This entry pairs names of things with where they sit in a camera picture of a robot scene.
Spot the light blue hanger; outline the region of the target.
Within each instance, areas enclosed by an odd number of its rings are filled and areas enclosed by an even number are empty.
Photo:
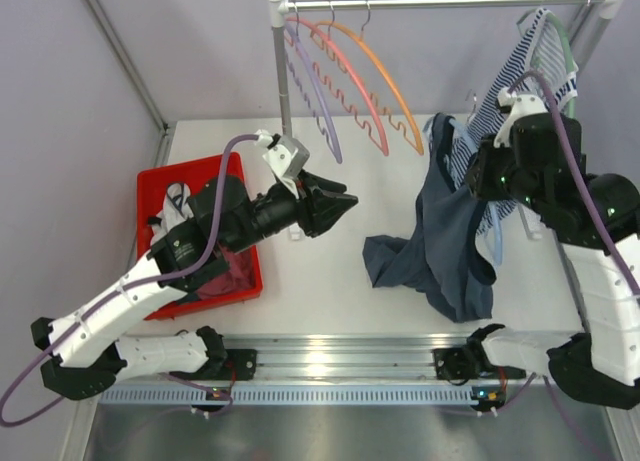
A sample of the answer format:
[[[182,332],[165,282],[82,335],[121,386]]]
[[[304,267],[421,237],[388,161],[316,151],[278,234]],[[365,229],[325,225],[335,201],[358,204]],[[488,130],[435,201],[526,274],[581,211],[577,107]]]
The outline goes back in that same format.
[[[453,139],[461,139],[462,144],[465,146],[463,154],[473,155],[477,152],[477,143],[469,134],[469,124],[474,118],[477,109],[477,94],[473,89],[470,89],[465,100],[473,99],[473,106],[471,113],[467,116],[466,121],[462,124],[456,118],[452,117],[448,123],[453,128]],[[445,172],[449,175],[452,181],[460,181],[463,178],[462,174],[462,157],[456,153],[454,144],[451,144],[450,151],[444,155],[443,158]],[[482,222],[479,232],[484,237],[484,244],[491,255],[492,264],[494,267],[499,267],[503,262],[503,234],[500,225],[499,211],[496,207],[496,203],[488,203],[486,207],[487,216],[491,219],[491,222]]]

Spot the red plastic bin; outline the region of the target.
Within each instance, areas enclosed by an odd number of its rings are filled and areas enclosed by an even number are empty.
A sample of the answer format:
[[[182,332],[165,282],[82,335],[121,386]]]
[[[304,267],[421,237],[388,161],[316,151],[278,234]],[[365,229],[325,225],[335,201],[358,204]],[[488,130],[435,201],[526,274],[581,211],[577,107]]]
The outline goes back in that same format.
[[[142,171],[137,176],[137,255],[150,247],[153,236],[150,218],[160,214],[169,185],[183,183],[195,194],[218,175],[221,157],[211,156]],[[146,319],[164,320],[214,309],[259,297],[263,279],[258,249],[251,247],[239,254],[224,253],[231,270],[199,288],[185,302],[173,302],[148,315]]]

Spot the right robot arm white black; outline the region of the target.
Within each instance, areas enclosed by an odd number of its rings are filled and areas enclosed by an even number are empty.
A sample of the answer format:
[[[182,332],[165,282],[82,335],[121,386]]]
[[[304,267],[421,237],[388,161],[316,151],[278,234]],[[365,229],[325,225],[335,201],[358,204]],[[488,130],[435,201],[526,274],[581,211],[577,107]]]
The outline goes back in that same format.
[[[472,193],[513,200],[555,232],[577,280],[586,329],[572,335],[494,324],[474,333],[469,370],[513,367],[551,378],[570,398],[630,410],[639,404],[639,191],[618,174],[588,174],[581,126],[548,113],[507,121],[483,138],[467,174]]]

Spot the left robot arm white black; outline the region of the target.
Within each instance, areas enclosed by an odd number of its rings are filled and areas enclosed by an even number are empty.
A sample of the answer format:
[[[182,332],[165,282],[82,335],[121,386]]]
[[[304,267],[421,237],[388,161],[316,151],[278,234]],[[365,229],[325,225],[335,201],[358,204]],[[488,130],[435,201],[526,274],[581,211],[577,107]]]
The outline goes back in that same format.
[[[40,367],[44,386],[78,401],[147,375],[217,378],[228,354],[213,328],[159,337],[129,337],[127,331],[227,273],[226,254],[244,252],[291,225],[320,236],[357,203],[345,185],[307,171],[291,188],[277,181],[256,198],[236,176],[212,178],[188,197],[192,217],[153,243],[111,287],[66,317],[32,323],[34,344],[48,357]]]

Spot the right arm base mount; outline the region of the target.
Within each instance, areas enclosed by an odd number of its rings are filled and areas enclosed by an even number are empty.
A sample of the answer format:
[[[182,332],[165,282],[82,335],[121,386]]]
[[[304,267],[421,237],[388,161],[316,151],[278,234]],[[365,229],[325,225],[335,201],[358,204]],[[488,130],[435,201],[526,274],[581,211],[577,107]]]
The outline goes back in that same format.
[[[490,334],[503,328],[503,324],[492,323],[474,331],[461,345],[434,349],[436,377],[456,386],[471,380],[524,379],[525,370],[491,364],[481,345]]]

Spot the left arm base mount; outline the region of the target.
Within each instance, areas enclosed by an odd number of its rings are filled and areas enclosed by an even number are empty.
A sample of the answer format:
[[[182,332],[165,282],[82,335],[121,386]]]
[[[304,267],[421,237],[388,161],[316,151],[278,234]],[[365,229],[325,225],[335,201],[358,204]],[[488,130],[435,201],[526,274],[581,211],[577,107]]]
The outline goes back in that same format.
[[[203,365],[194,372],[170,371],[172,376],[188,381],[249,381],[254,378],[255,349],[227,349],[223,337],[209,326],[197,329],[194,335],[204,343]]]

